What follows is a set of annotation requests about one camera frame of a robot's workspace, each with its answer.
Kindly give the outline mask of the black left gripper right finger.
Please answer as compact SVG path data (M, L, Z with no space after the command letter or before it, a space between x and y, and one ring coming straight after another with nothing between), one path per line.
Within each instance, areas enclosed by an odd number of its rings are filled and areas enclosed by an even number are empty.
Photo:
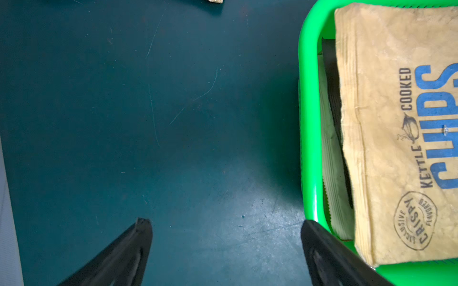
M301 241L314 286L390 286L392 284L313 220L305 220L302 224Z

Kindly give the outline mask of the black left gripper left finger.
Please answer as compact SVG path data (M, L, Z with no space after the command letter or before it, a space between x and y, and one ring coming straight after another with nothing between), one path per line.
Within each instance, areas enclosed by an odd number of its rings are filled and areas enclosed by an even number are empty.
M152 241L151 221L138 218L117 239L60 285L140 286Z

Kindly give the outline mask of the red white chips bag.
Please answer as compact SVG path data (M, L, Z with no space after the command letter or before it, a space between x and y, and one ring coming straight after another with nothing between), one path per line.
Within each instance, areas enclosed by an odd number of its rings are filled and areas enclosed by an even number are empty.
M328 81L323 56L318 56L318 82L322 131L323 181L328 198L330 224L344 241L355 237L354 211L349 202L342 147L338 139L328 96Z

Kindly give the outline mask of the yellow blue chips bag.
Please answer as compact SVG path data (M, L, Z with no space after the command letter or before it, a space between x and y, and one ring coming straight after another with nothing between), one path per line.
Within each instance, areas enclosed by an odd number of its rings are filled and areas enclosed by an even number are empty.
M355 247L370 266L458 255L458 10L335 11Z

